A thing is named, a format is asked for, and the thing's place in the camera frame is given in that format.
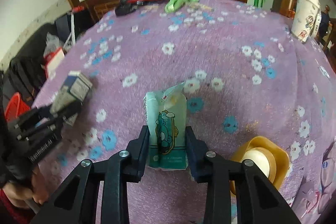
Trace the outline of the person's left hand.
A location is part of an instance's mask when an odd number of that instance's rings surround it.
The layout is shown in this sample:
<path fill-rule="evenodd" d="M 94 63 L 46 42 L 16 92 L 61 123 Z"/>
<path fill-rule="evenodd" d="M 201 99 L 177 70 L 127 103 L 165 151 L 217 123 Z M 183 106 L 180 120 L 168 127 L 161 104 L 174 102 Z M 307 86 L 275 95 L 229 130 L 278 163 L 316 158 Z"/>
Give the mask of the person's left hand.
<path fill-rule="evenodd" d="M 33 170 L 31 185 L 31 188 L 25 188 L 16 182 L 8 182 L 2 190 L 12 205 L 28 209 L 26 200 L 34 200 L 35 203 L 42 205 L 49 199 L 45 178 L 38 166 Z"/>

